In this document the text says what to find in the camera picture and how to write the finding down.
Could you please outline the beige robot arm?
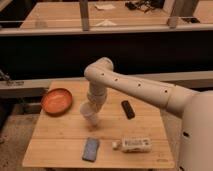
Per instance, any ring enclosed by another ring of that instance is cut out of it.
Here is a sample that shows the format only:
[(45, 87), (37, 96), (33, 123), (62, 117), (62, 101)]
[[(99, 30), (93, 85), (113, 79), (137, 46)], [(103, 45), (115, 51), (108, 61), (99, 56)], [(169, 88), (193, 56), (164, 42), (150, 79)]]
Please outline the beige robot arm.
[(182, 119), (178, 167), (182, 171), (213, 171), (213, 91), (199, 92), (179, 85), (122, 75), (102, 57), (88, 65), (87, 101), (81, 114), (93, 125), (112, 88)]

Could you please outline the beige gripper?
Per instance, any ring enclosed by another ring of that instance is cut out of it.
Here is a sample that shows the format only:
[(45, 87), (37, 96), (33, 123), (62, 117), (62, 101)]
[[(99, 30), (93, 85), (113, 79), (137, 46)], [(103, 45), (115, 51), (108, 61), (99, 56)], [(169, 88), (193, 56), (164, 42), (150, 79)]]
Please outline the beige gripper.
[(99, 122), (98, 113), (101, 108), (101, 104), (85, 101), (80, 106), (80, 113), (92, 126), (96, 126)]

